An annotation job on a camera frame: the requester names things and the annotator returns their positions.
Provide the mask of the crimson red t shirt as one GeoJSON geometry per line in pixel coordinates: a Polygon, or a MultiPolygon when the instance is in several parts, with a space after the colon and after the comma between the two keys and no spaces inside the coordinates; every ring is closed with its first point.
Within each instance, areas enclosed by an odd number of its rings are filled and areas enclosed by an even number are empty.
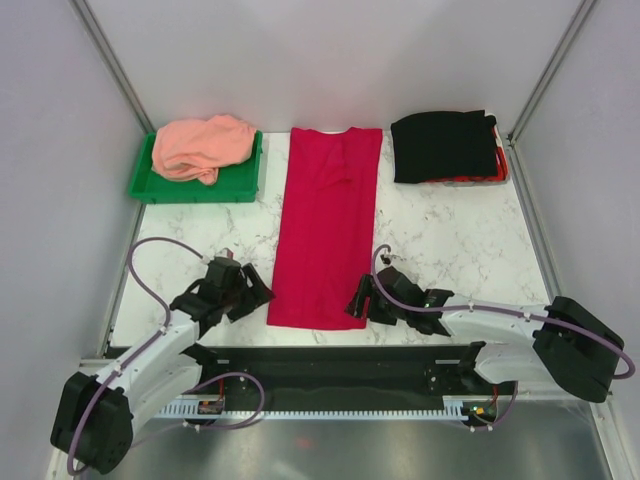
{"type": "Polygon", "coordinates": [[[365,327],[346,308],[370,269],[382,141],[379,129],[292,129],[268,325],[365,327]]]}

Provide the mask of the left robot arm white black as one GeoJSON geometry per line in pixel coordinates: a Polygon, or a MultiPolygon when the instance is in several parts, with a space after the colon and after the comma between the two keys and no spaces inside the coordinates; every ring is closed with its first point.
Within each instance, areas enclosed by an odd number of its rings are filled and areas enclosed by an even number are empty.
{"type": "Polygon", "coordinates": [[[216,388],[220,371],[200,339],[223,318],[239,320],[274,297],[252,264],[214,257],[205,276],[169,304],[158,330],[97,373],[76,372],[65,382],[51,445],[72,463],[109,473],[167,404],[216,388]]]}

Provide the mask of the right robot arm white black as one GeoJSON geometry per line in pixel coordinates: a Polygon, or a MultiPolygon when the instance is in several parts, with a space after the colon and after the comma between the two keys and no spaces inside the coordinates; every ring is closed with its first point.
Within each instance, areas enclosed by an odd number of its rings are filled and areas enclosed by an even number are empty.
{"type": "Polygon", "coordinates": [[[622,339],[575,300],[508,306],[443,289],[421,289],[388,266],[361,277],[346,313],[375,323],[404,321],[464,346],[458,381],[477,394],[505,382],[554,382],[591,403],[606,400],[622,339]]]}

